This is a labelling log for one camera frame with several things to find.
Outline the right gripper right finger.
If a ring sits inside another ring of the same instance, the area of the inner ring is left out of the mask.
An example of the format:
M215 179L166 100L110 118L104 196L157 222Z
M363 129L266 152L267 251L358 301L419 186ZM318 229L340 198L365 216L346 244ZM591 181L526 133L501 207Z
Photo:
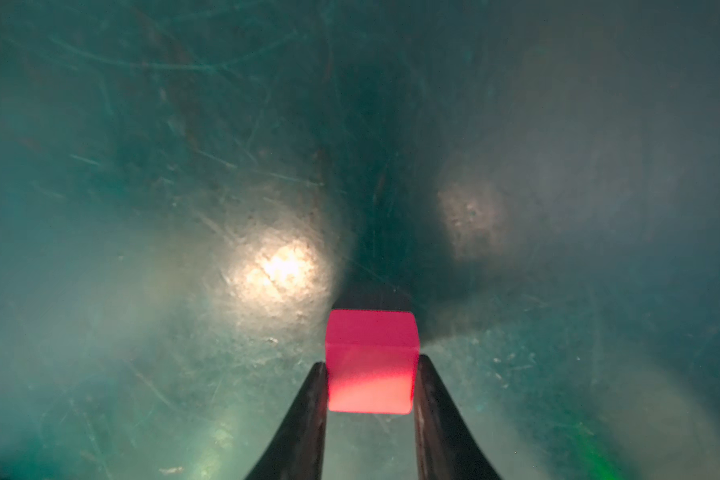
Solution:
M413 413L419 479L501 479L426 355L418 360Z

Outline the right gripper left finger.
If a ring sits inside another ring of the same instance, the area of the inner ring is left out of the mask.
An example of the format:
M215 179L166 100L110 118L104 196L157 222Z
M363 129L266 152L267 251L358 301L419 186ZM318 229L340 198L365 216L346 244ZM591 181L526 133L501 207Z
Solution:
M248 480L320 480L328 410L327 367L310 369Z

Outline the magenta cube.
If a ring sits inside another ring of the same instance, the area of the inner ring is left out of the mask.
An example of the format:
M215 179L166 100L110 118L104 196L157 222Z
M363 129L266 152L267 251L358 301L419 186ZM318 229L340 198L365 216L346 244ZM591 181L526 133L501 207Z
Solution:
M420 338L407 311L334 309L325 335L328 409L407 415Z

